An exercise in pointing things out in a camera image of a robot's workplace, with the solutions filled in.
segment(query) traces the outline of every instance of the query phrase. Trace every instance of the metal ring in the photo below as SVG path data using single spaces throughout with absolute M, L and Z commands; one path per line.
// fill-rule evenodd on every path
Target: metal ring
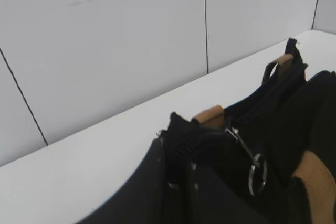
M 255 155 L 254 158 L 255 158 L 256 161 L 258 161 L 260 159 L 260 157 L 261 157 L 261 154 L 258 153 L 257 155 Z M 255 195 L 254 190 L 253 190 L 253 177 L 254 177 L 254 173 L 255 173 L 256 168 L 258 168 L 258 167 L 255 166 L 254 164 L 252 164 L 252 166 L 250 168 L 250 172 L 248 174 L 248 190 L 250 191 L 250 194 L 252 196 Z M 264 168 L 263 177 L 262 177 L 263 181 L 262 181 L 261 186 L 258 189 L 258 193 L 260 193 L 266 185 L 266 179 L 267 179 L 267 163 L 266 163 L 266 160 L 264 160 L 263 168 Z

